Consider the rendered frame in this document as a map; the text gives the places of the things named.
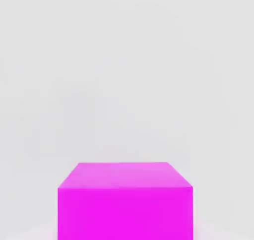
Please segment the small magenta cube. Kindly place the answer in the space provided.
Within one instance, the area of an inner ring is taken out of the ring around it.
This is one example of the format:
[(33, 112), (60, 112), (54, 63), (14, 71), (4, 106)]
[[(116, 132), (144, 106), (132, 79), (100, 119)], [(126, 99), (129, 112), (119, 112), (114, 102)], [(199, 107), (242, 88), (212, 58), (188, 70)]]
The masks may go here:
[(193, 240), (193, 187), (166, 162), (80, 163), (58, 187), (58, 240)]

